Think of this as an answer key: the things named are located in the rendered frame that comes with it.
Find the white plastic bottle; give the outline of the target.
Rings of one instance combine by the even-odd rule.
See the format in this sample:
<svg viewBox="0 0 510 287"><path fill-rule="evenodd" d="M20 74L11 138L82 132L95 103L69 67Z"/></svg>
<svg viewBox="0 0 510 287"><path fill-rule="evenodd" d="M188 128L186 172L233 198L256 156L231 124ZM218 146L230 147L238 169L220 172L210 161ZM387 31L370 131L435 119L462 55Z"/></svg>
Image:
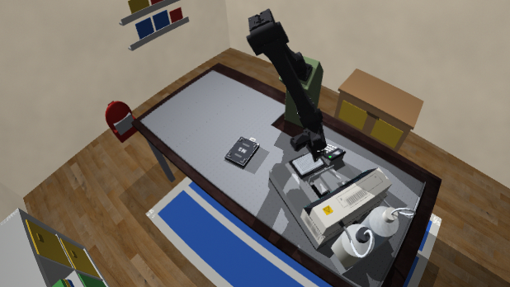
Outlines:
<svg viewBox="0 0 510 287"><path fill-rule="evenodd" d="M370 234L367 233L364 235L364 232L367 229L369 228L362 224L353 224L347 227L347 231L351 236L352 242L354 243L354 246L360 255L364 255L370 246ZM332 245L331 249L344 267L353 266L355 263L362 259L358 257L352 250L352 245L349 242L345 231L343 231L337 241Z"/></svg>
<svg viewBox="0 0 510 287"><path fill-rule="evenodd" d="M374 208L361 223L368 227L374 235L375 245L373 249L393 236L399 228L398 212L391 214L395 208L387 208L385 206Z"/></svg>

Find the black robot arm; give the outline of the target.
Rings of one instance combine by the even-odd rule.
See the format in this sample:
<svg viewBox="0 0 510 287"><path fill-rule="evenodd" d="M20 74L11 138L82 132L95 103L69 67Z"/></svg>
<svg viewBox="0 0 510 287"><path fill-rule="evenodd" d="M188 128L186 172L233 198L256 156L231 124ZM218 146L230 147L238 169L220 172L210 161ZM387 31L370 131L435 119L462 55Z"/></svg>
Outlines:
<svg viewBox="0 0 510 287"><path fill-rule="evenodd" d="M260 15L248 18L250 35L246 36L247 41L256 56L265 54L271 60L296 105L301 124L307 128L303 130L302 134L290 138L291 147L299 152L307 143L313 150L323 150L327 144L323 133L322 112L319 108L315 109L315 104L307 96L300 83L300 80L304 82L308 80L313 67L305 62L300 52L295 53L288 47L286 43L289 40L281 23L274 22L274 17L270 12L270 9L267 9L260 12Z"/></svg>

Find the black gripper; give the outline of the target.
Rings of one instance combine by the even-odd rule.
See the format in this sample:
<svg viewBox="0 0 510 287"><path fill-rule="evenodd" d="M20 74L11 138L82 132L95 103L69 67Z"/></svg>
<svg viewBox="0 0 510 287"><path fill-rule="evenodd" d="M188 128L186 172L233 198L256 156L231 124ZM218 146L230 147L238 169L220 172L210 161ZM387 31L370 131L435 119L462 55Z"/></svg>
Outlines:
<svg viewBox="0 0 510 287"><path fill-rule="evenodd" d="M317 152L317 151L313 150L312 148L309 148L309 146L308 146L307 144L306 144L305 146L306 146L306 148L309 150L309 152L312 154L312 157L314 158L314 162L317 162L317 161L318 161L318 160L322 157L322 155L324 155L324 154L326 154L326 153L327 153L327 152L325 151L325 149L324 149L324 150L322 150L322 151L318 151L318 152ZM304 147L305 147L305 146L304 146ZM304 148L304 147L303 147L303 148ZM320 157L320 156L321 156L321 157ZM319 157L320 157L320 158L319 158Z"/></svg>

